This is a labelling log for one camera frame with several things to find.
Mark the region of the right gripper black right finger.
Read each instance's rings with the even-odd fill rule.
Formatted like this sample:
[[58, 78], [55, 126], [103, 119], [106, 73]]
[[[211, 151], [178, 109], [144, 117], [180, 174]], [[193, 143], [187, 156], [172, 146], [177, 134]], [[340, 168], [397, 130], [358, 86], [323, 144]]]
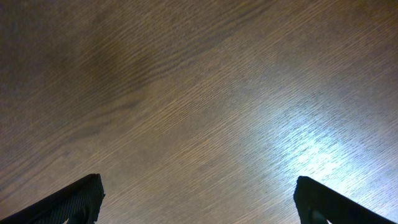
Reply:
[[294, 202], [301, 224], [394, 224], [307, 176], [300, 176]]

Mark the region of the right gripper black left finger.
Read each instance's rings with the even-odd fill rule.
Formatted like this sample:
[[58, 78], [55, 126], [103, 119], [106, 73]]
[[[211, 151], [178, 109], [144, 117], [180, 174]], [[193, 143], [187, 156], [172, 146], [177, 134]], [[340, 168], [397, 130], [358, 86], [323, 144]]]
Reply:
[[1, 224], [94, 224], [104, 196], [101, 176], [89, 174], [1, 220]]

